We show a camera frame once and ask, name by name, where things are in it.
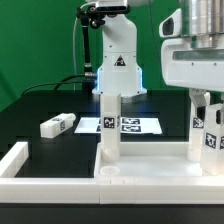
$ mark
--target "black cable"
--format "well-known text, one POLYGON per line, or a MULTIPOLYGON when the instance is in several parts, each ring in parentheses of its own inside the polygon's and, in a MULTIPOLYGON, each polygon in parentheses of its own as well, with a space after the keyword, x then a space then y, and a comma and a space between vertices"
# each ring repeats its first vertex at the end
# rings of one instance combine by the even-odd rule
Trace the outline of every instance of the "black cable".
POLYGON ((84 40, 84 56, 85 56, 85 63, 90 64, 90 47, 89 47, 89 29, 88 26, 82 27, 83 31, 83 40, 84 40))
POLYGON ((24 90, 21 94, 21 96, 24 96, 29 90, 37 88, 37 87, 43 87, 43 86, 55 86, 55 85, 68 85, 68 84, 74 84, 74 83, 91 83, 92 81, 83 81, 83 82, 77 82, 77 81, 73 81, 73 82, 56 82, 56 83, 43 83, 43 84, 37 84, 34 86, 30 86, 28 87, 26 90, 24 90))
POLYGON ((58 90, 58 88, 62 85, 62 84, 61 84, 62 82, 67 82, 68 80, 76 79, 76 78, 80 78, 80 77, 85 77, 85 75, 70 75, 70 76, 68 76, 68 77, 66 77, 66 78, 64 78, 64 79, 62 79, 62 80, 60 81, 60 83, 54 87, 54 90, 58 90))

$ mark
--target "green wall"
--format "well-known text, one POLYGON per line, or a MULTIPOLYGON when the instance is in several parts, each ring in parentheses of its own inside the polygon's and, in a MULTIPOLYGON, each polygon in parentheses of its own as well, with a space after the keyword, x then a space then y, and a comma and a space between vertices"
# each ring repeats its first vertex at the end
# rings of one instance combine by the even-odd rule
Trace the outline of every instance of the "green wall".
MULTIPOLYGON (((57 82, 73 74, 73 24, 76 7, 84 3, 84 0, 0 1, 0 111, 18 99, 27 87, 57 82)), ((149 7, 133 8, 128 15, 138 28, 138 64, 143 68, 143 85, 147 89, 167 88, 160 69, 158 53, 162 40, 158 27, 177 7, 176 0, 154 0, 153 26, 149 7)), ((90 36, 92 63, 96 69, 102 60, 101 31, 90 30, 90 36)), ((79 27, 76 47, 80 73, 82 46, 79 27)))

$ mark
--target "white post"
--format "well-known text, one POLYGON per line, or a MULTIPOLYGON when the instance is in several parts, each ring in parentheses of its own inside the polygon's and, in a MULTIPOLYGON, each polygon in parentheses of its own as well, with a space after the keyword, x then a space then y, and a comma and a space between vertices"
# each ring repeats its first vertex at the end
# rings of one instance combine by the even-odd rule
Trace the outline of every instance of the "white post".
POLYGON ((224 125, 217 123, 217 111, 222 104, 208 106, 205 116, 201 168, 205 175, 224 173, 224 125))
MULTIPOLYGON (((210 98, 211 98, 210 93, 206 93, 205 100, 207 105, 210 105, 210 98)), ((188 147, 188 159, 190 161, 200 162, 203 138, 204 138, 204 122, 196 117, 194 104, 191 103, 189 147, 188 147)))
POLYGON ((101 95, 101 156, 106 162, 120 157, 121 96, 116 93, 101 95))

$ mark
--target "white platform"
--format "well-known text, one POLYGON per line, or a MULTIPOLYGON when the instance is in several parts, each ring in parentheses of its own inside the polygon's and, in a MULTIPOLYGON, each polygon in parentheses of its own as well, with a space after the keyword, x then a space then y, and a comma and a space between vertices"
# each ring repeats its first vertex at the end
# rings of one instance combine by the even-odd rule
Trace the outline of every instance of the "white platform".
POLYGON ((1 177, 0 202, 224 204, 224 177, 202 176, 199 164, 187 160, 187 148, 181 142, 121 143, 120 161, 106 164, 99 144, 94 178, 1 177), (105 166, 120 172, 101 175, 105 166))

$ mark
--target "white panel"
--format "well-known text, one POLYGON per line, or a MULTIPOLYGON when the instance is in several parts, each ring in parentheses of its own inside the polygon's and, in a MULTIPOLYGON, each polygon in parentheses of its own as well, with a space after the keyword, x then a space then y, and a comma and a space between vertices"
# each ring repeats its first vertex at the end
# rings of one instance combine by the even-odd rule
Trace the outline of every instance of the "white panel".
POLYGON ((99 204, 99 184, 79 178, 3 178, 0 202, 99 204))
MULTIPOLYGON (((224 35, 218 47, 223 49, 224 35)), ((162 45, 162 74, 167 85, 224 92, 224 61, 174 61, 174 51, 192 51, 189 38, 165 40, 162 45)))
POLYGON ((120 93, 101 95, 101 148, 102 159, 108 162, 117 161, 120 157, 120 93))
POLYGON ((223 177, 137 178, 136 204, 223 204, 223 177))
MULTIPOLYGON (((207 105, 210 105, 210 93, 205 94, 205 100, 207 105)), ((196 110, 191 103, 191 115, 190 115, 190 130, 189 130, 189 148, 188 159, 192 162, 200 162, 201 149, 204 139, 204 122, 196 117, 196 110), (197 119, 197 127, 194 126, 194 119, 197 119)))
POLYGON ((0 161, 0 177, 14 177, 28 156, 28 143, 17 142, 0 161))

